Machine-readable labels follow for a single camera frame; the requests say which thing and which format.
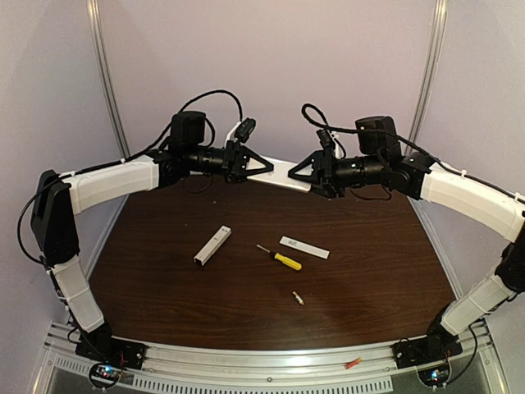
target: wooden table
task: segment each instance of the wooden table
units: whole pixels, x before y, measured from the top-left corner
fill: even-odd
[[[206,181],[192,177],[186,186],[198,189]],[[230,238],[199,267],[193,256],[221,225],[231,228]],[[330,257],[279,245],[283,235],[327,249]],[[303,270],[271,260],[256,244],[296,259]],[[232,350],[352,346],[421,335],[453,299],[402,195],[390,202],[350,193],[328,200],[218,178],[200,195],[181,183],[132,195],[91,287],[117,336]]]

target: screwdriver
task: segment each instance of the screwdriver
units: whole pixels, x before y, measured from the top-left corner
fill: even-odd
[[[272,252],[266,248],[263,248],[261,245],[257,245],[257,247],[269,253],[273,259],[282,262],[284,265],[287,265],[288,267],[293,268],[295,271],[300,271],[301,268],[303,267],[300,263],[297,263],[296,261],[283,256],[282,254],[278,254],[277,252]]]

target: white backdrop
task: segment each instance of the white backdrop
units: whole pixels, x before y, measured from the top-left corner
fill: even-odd
[[[28,392],[52,320],[65,316],[42,267],[16,243],[40,173],[119,157],[98,78],[85,2],[0,2],[0,392]],[[118,201],[77,218],[87,263]],[[26,216],[23,239],[38,247]]]
[[[418,143],[457,168],[525,194],[525,2],[449,3],[439,68]],[[425,204],[464,292],[499,263],[504,240]],[[488,319],[512,393],[523,393],[525,296]]]
[[[151,142],[188,99],[236,93],[258,121],[249,146],[299,161],[318,149],[305,102],[331,124],[391,115],[408,135],[425,66],[434,2],[233,0],[101,2],[104,37],[132,151]],[[219,140],[236,120],[227,97],[208,113]],[[357,140],[345,136],[349,153]]]

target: white rectangular box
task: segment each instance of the white rectangular box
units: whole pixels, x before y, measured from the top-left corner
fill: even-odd
[[[231,229],[226,226],[219,228],[210,241],[195,255],[194,262],[204,266],[215,252],[224,244],[231,234]]]
[[[289,246],[290,248],[300,250],[304,253],[313,254],[314,256],[320,257],[321,259],[328,259],[330,252],[316,246],[305,244],[304,242],[292,240],[287,236],[283,236],[279,242],[281,245]]]

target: red object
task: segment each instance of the red object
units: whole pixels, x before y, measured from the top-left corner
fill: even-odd
[[[363,359],[361,357],[359,357],[358,359],[355,359],[354,361],[350,361],[347,365],[345,365],[345,369],[350,369],[352,367],[355,367],[361,361],[363,361]]]

